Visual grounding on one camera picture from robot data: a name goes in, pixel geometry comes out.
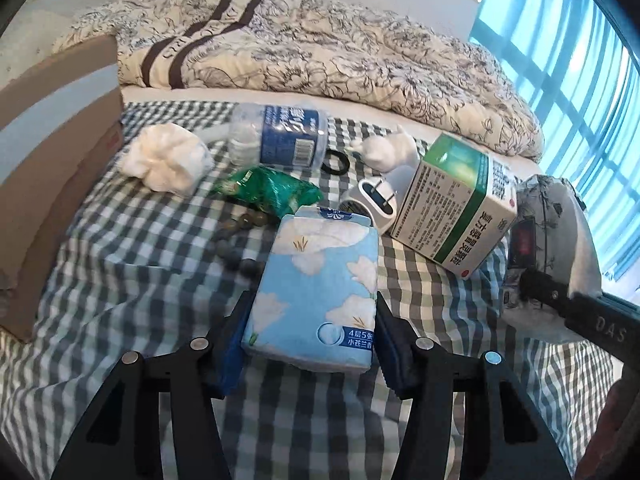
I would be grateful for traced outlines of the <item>person's right hand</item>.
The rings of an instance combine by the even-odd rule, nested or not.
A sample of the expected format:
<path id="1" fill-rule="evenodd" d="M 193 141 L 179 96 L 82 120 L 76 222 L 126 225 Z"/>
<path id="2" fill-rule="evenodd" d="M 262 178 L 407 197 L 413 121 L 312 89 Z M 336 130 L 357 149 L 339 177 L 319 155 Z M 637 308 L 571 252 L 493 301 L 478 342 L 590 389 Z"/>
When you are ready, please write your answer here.
<path id="1" fill-rule="evenodd" d="M 597 430 L 578 463 L 575 479 L 588 479 L 596 473 L 603 457 L 611 451 L 638 391 L 639 376 L 634 372 L 623 372 L 623 376 L 614 382 L 598 419 Z"/>

